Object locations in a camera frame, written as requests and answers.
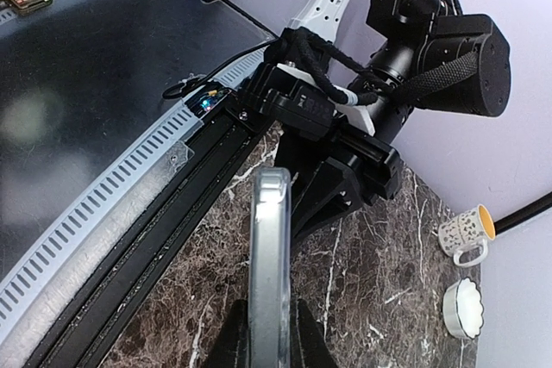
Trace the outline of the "phone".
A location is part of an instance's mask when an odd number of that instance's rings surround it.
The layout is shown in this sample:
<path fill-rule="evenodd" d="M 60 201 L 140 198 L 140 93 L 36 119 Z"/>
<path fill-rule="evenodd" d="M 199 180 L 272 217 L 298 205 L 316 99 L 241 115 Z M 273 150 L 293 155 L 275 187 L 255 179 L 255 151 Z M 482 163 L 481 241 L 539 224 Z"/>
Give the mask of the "phone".
<path fill-rule="evenodd" d="M 254 178 L 248 277 L 251 367 L 290 365 L 291 178 L 263 167 Z"/>

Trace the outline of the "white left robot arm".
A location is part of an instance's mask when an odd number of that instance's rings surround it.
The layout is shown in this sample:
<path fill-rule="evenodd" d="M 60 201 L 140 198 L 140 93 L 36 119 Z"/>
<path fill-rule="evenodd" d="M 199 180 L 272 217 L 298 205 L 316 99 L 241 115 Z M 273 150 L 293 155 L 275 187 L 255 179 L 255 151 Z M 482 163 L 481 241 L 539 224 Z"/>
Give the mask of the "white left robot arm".
<path fill-rule="evenodd" d="M 392 146 L 414 109 L 497 117 L 511 91 L 510 46 L 496 23 L 458 0 L 370 0 L 384 45 L 360 64 L 318 26 L 314 0 L 256 70 L 248 101 L 282 123 L 276 163 L 297 176 L 293 240 L 398 193 Z"/>

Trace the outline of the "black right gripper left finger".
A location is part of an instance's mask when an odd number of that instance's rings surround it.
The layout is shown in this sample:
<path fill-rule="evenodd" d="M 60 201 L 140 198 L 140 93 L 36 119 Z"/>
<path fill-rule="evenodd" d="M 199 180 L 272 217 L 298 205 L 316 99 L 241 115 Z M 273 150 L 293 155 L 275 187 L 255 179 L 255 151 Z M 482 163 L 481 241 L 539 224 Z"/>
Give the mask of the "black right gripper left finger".
<path fill-rule="evenodd" d="M 234 301 L 202 367 L 249 367 L 248 302 Z"/>

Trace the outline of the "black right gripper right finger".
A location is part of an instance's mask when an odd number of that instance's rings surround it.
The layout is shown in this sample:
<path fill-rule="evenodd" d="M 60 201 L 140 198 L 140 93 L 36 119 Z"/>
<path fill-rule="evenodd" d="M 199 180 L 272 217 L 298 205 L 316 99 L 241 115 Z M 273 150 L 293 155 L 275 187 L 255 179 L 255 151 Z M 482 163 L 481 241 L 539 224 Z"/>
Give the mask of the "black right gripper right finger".
<path fill-rule="evenodd" d="M 303 299 L 290 307 L 291 367 L 337 368 L 326 346 L 319 324 Z"/>

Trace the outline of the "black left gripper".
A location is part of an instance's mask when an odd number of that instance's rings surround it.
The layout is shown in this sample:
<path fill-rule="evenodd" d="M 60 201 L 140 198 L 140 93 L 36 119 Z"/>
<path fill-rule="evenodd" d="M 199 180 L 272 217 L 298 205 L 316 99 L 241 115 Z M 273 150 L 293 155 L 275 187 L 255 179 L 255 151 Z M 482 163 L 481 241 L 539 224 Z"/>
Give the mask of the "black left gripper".
<path fill-rule="evenodd" d="M 320 140 L 284 128 L 275 165 L 296 178 L 292 185 L 292 238 L 304 239 L 359 208 L 392 200 L 401 186 L 395 148 L 339 122 Z"/>

